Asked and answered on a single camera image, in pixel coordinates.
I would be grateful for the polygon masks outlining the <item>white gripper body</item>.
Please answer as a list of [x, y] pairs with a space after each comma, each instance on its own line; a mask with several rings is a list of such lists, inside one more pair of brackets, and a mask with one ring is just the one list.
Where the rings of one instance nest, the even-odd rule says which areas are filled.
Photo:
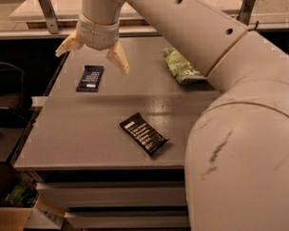
[[113, 47], [119, 38], [120, 23], [103, 25], [93, 22], [83, 14], [79, 15], [76, 36], [81, 43], [89, 48], [104, 50]]

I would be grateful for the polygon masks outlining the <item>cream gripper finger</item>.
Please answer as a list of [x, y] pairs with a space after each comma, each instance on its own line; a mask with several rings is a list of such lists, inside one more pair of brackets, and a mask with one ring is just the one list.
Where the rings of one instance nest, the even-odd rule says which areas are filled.
[[118, 67], [124, 76], [128, 75], [129, 64], [120, 41], [108, 50], [106, 58], [113, 66]]
[[75, 30], [69, 34], [56, 49], [56, 56], [60, 57], [62, 54], [68, 51], [78, 50], [82, 48], [83, 45], [84, 43], [80, 40], [77, 30]]

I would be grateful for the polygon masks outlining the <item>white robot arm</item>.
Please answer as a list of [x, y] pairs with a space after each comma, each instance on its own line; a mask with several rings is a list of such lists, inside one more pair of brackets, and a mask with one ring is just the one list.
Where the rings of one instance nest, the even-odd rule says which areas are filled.
[[83, 0], [56, 53], [116, 45], [123, 4], [221, 93], [185, 149], [191, 231], [289, 231], [289, 56], [203, 0]]

